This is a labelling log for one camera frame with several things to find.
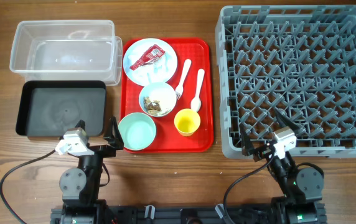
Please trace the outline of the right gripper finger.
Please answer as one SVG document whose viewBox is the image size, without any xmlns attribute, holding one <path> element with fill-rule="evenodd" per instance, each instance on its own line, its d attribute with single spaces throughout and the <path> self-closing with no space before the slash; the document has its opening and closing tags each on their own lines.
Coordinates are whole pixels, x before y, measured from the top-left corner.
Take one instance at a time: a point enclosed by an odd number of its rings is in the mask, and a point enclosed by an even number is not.
<svg viewBox="0 0 356 224">
<path fill-rule="evenodd" d="M 239 125 L 241 136 L 241 151 L 244 156 L 251 156 L 255 153 L 254 145 L 250 137 L 246 133 L 246 127 L 244 124 Z"/>
<path fill-rule="evenodd" d="M 289 127 L 295 133 L 299 132 L 299 127 L 294 122 L 285 117 L 285 115 L 280 113 L 277 108 L 274 108 L 274 113 L 276 120 L 281 128 Z"/>
</svg>

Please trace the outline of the mint green bowl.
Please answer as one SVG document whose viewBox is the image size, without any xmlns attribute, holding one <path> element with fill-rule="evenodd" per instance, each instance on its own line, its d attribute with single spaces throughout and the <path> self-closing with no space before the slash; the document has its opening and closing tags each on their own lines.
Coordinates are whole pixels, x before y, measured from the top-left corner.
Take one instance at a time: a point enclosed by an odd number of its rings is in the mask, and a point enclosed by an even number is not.
<svg viewBox="0 0 356 224">
<path fill-rule="evenodd" d="M 156 124 L 144 113 L 126 115 L 118 125 L 124 147 L 131 151 L 140 151 L 152 144 L 156 137 Z"/>
</svg>

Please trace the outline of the rice and peanut scraps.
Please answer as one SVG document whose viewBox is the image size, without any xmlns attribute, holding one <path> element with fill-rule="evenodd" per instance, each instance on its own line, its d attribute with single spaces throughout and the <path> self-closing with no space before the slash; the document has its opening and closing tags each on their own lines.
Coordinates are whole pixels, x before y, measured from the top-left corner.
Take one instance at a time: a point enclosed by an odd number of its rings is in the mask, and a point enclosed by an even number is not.
<svg viewBox="0 0 356 224">
<path fill-rule="evenodd" d="M 171 111 L 169 108 L 162 108 L 159 100 L 152 100 L 148 96 L 144 97 L 143 102 L 145 112 L 152 116 L 162 116 Z"/>
</svg>

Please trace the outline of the blue bowl with food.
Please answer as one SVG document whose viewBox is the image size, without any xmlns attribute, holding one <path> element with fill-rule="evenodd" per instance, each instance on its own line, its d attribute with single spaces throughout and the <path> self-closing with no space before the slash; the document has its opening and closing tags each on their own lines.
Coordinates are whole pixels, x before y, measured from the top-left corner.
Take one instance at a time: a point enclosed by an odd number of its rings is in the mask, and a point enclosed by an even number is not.
<svg viewBox="0 0 356 224">
<path fill-rule="evenodd" d="M 164 82 L 148 84 L 140 91 L 139 105 L 140 105 L 140 108 L 144 112 L 145 112 L 145 109 L 144 109 L 143 100 L 144 100 L 144 97 L 146 97 L 146 96 L 150 97 L 150 99 L 152 99 L 152 100 L 159 100 L 162 108 L 169 108 L 169 109 L 171 109 L 171 111 L 175 108 L 176 103 L 177 103 L 175 90 L 169 84 L 164 83 Z M 160 117 L 163 117 L 166 115 L 167 114 L 162 115 L 162 116 L 153 116 L 153 117 L 160 118 Z"/>
</svg>

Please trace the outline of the yellow plastic cup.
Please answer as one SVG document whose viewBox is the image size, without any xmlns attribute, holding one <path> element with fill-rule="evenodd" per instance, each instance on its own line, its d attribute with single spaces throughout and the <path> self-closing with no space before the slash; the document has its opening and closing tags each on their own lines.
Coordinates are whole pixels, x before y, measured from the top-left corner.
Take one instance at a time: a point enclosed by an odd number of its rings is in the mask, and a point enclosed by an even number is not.
<svg viewBox="0 0 356 224">
<path fill-rule="evenodd" d="M 201 119 L 198 112 L 192 109 L 183 109 L 174 117 L 174 126 L 182 136 L 191 136 L 200 127 Z"/>
</svg>

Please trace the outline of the white plastic spoon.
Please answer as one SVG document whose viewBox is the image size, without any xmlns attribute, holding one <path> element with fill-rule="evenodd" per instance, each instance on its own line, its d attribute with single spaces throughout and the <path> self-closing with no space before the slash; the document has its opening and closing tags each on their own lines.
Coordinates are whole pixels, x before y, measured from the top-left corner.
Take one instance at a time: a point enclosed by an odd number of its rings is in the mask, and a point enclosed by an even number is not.
<svg viewBox="0 0 356 224">
<path fill-rule="evenodd" d="M 196 112 L 199 111 L 201 107 L 201 100 L 200 100 L 200 91 L 202 88 L 202 83 L 205 76 L 205 70 L 199 69 L 197 72 L 197 82 L 196 82 L 196 89 L 195 89 L 195 96 L 190 102 L 190 108 Z"/>
</svg>

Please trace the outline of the white plastic fork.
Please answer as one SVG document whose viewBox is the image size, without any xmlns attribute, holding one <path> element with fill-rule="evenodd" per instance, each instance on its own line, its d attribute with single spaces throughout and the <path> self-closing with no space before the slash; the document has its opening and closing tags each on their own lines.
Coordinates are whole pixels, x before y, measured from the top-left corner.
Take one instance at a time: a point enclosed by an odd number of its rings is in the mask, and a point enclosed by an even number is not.
<svg viewBox="0 0 356 224">
<path fill-rule="evenodd" d="M 190 66 L 191 66 L 191 59 L 186 59 L 184 61 L 184 66 L 182 67 L 182 73 L 180 76 L 180 80 L 179 80 L 179 84 L 177 85 L 177 87 L 175 88 L 175 93 L 176 93 L 176 99 L 179 100 L 183 94 L 184 91 L 184 82 L 186 79 L 186 76 L 189 72 Z"/>
</svg>

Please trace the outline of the light blue plate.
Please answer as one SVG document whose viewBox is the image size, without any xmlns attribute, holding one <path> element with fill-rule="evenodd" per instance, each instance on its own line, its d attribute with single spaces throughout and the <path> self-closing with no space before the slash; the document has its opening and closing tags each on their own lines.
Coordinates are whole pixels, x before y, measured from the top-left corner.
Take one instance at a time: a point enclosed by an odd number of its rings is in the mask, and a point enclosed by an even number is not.
<svg viewBox="0 0 356 224">
<path fill-rule="evenodd" d="M 141 65 L 135 70 L 131 69 L 131 66 L 153 45 L 157 45 L 158 50 L 163 50 L 164 55 L 153 63 Z M 132 82 L 140 86 L 146 86 L 154 82 L 167 82 L 177 70 L 177 55 L 172 46 L 161 39 L 147 38 L 137 40 L 128 47 L 124 54 L 123 70 Z"/>
</svg>

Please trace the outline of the red ketchup packet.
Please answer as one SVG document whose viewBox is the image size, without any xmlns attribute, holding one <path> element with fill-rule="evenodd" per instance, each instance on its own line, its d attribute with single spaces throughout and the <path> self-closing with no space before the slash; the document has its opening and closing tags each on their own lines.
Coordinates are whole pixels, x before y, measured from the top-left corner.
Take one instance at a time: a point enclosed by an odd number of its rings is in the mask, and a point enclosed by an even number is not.
<svg viewBox="0 0 356 224">
<path fill-rule="evenodd" d="M 165 55 L 165 50 L 163 50 L 160 46 L 157 44 L 154 44 L 150 46 L 143 54 L 142 56 L 135 61 L 133 65 L 130 66 L 131 70 L 136 70 L 139 67 L 145 66 L 152 64 L 156 61 L 158 61 L 163 55 Z"/>
</svg>

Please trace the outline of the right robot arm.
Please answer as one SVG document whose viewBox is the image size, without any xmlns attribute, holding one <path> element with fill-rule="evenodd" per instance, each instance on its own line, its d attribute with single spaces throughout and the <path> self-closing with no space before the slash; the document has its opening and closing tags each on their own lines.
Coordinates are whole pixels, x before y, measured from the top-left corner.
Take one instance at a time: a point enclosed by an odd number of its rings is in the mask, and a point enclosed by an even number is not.
<svg viewBox="0 0 356 224">
<path fill-rule="evenodd" d="M 319 203 L 324 187 L 323 170 L 311 163 L 296 164 L 289 153 L 297 144 L 300 127 L 274 109 L 279 129 L 266 144 L 254 147 L 244 124 L 239 125 L 241 151 L 254 161 L 265 160 L 283 196 L 271 199 L 266 216 L 269 223 L 324 223 L 326 214 Z"/>
</svg>

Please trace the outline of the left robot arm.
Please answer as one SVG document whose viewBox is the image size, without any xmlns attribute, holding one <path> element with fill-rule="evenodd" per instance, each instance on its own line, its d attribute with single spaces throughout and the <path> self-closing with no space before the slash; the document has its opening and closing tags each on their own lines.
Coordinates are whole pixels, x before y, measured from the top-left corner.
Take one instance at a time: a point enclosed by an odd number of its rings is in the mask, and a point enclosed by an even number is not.
<svg viewBox="0 0 356 224">
<path fill-rule="evenodd" d="M 103 159 L 115 157 L 124 148 L 115 117 L 103 136 L 104 145 L 91 146 L 85 131 L 85 122 L 80 120 L 74 128 L 68 129 L 60 138 L 55 150 L 60 155 L 71 154 L 78 158 L 76 168 L 66 170 L 60 180 L 63 207 L 53 210 L 50 223 L 116 223 L 113 212 L 105 200 L 98 198 L 101 174 L 107 171 Z"/>
</svg>

